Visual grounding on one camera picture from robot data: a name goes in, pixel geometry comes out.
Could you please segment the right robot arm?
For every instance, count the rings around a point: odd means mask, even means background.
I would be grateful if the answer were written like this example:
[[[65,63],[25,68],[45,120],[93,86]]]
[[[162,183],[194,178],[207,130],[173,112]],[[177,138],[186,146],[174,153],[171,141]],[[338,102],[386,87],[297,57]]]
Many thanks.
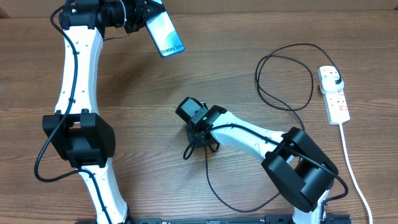
[[[260,160],[279,193],[294,206],[294,223],[324,223],[325,204],[338,169],[299,128],[260,128],[226,108],[185,98],[176,114],[187,124],[190,147],[233,146]]]

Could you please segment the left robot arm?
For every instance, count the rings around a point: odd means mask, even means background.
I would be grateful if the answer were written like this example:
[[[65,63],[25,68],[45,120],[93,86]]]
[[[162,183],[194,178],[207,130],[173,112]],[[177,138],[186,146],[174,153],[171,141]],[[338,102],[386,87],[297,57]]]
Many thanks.
[[[42,119],[47,140],[34,174],[41,182],[79,174],[95,206],[94,223],[134,223],[113,170],[115,133],[98,111],[96,82],[104,32],[107,27],[137,32],[163,12],[160,1],[66,1],[51,14],[59,17],[52,25],[63,35],[65,61],[55,112]],[[53,178],[40,176],[39,164],[49,145],[72,171]]]

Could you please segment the blue screen smartphone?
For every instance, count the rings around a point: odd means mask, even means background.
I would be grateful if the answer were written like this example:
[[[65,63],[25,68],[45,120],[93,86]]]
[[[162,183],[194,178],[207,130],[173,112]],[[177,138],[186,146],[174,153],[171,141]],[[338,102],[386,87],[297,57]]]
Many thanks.
[[[161,57],[168,57],[185,50],[169,14],[165,11],[146,23],[149,34]]]

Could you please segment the white charger plug adapter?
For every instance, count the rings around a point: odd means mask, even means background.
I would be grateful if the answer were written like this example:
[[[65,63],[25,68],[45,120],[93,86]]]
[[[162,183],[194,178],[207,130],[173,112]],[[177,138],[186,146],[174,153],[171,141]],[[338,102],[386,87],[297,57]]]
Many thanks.
[[[343,90],[345,83],[338,77],[321,77],[320,90],[323,94],[335,93]]]

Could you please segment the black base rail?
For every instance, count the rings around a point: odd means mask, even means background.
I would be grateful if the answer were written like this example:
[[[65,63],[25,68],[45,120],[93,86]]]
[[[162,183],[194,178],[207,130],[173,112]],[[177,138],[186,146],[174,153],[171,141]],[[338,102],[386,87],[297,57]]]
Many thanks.
[[[264,218],[214,218],[214,219],[175,219],[160,218],[127,219],[128,224],[288,224],[294,223],[292,215],[266,215]],[[327,214],[326,224],[351,224],[349,215]]]

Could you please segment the white power strip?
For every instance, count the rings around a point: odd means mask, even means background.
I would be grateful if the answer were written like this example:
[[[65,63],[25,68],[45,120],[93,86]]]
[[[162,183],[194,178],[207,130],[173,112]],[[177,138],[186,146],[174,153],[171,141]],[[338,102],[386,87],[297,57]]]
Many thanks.
[[[336,68],[329,65],[318,69],[319,84],[321,77],[338,77],[340,79]],[[329,124],[339,125],[350,120],[348,105],[343,90],[322,95]]]

